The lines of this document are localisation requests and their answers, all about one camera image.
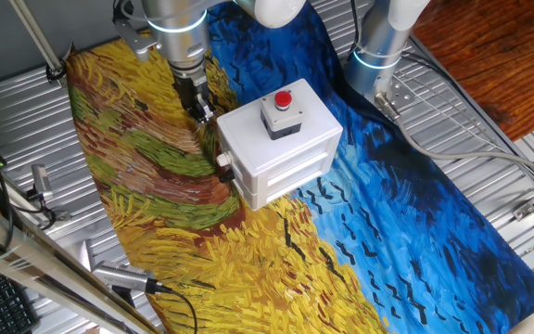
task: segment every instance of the cloth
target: cloth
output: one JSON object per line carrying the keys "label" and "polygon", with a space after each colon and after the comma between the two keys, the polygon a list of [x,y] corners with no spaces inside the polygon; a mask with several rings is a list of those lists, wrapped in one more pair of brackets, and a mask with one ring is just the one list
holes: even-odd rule
{"label": "cloth", "polygon": [[[208,15],[218,114],[299,78],[344,127],[331,172],[253,212],[221,184],[215,123],[182,110],[165,59],[123,41],[68,60],[78,137],[131,264],[196,307],[200,332],[505,333],[534,274],[429,158],[343,84],[310,5],[284,28]],[[186,304],[148,297],[188,333]]]}

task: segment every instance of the metal clamp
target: metal clamp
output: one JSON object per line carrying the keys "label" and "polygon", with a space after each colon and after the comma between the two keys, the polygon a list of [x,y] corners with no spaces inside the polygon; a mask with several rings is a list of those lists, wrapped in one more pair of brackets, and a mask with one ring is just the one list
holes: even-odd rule
{"label": "metal clamp", "polygon": [[117,19],[115,21],[115,28],[137,59],[141,61],[147,61],[149,59],[149,48],[158,43],[155,39],[144,37],[137,33],[127,19]]}

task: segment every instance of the metal floor grate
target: metal floor grate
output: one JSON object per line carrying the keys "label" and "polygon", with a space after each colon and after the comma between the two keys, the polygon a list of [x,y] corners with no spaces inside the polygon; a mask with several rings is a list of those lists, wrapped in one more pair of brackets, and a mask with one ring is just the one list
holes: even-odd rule
{"label": "metal floor grate", "polygon": [[[88,245],[93,264],[102,260],[128,263],[85,162],[67,91],[58,83],[49,83],[45,69],[0,83],[0,154],[8,162],[7,176],[23,190],[32,187],[31,165],[46,166],[55,194],[47,206],[67,210],[71,216],[69,222],[57,222],[47,230],[49,237],[76,258]],[[82,334],[95,326],[36,292],[28,291],[28,295],[41,317],[34,334]],[[134,293],[133,301],[152,324],[162,326],[143,293]]]}
{"label": "metal floor grate", "polygon": [[[334,48],[344,58],[354,36],[350,0],[311,3],[323,18]],[[360,13],[369,6],[370,1],[362,2]],[[425,54],[416,45],[409,47],[410,51]],[[505,150],[515,148],[487,115],[455,95],[437,74],[402,60],[396,76],[396,106],[414,139],[425,148],[446,153],[492,149],[479,138]],[[534,138],[523,140],[518,146],[534,159]],[[67,92],[57,83],[49,83],[44,69],[0,83],[0,153],[9,161],[7,175],[24,190],[32,186],[31,165],[46,165],[55,189],[55,199],[48,204],[53,209],[68,210],[71,215],[70,222],[51,228],[49,237],[76,257],[84,246],[88,247],[93,263],[127,263],[87,168]],[[437,164],[534,270],[534,224],[517,224],[520,222],[513,216],[515,208],[534,198],[533,180],[508,161],[479,158]],[[35,334],[82,334],[94,326],[35,292],[29,291],[29,296],[42,317]],[[143,293],[135,294],[133,300],[145,317],[161,326]]]}

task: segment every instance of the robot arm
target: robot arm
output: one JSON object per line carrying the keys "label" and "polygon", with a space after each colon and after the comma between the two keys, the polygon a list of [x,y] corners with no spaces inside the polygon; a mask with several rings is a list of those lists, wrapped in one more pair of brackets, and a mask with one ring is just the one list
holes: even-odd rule
{"label": "robot arm", "polygon": [[[149,58],[149,47],[154,45],[168,60],[183,108],[196,122],[209,121],[213,112],[207,103],[210,91],[205,73],[205,53],[210,41],[207,9],[229,0],[142,0],[151,37],[140,36],[129,24],[123,9],[129,11],[130,3],[123,1],[115,7],[113,19],[121,38],[142,61]],[[298,15],[305,1],[236,2],[262,25],[279,28]]]}
{"label": "robot arm", "polygon": [[358,49],[345,69],[347,82],[371,103],[390,90],[413,25],[430,0],[376,0],[362,19]]}

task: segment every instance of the blue fabric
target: blue fabric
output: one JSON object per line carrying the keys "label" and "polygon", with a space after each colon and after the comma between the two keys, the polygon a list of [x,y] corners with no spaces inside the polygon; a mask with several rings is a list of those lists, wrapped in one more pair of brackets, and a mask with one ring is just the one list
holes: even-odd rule
{"label": "blue fabric", "polygon": [[352,103],[358,114],[336,93],[342,69],[310,5],[276,30],[221,5],[210,35],[241,104],[304,78],[343,125],[331,172],[293,196],[389,332],[506,333],[534,312],[534,274],[488,221],[375,109]]}

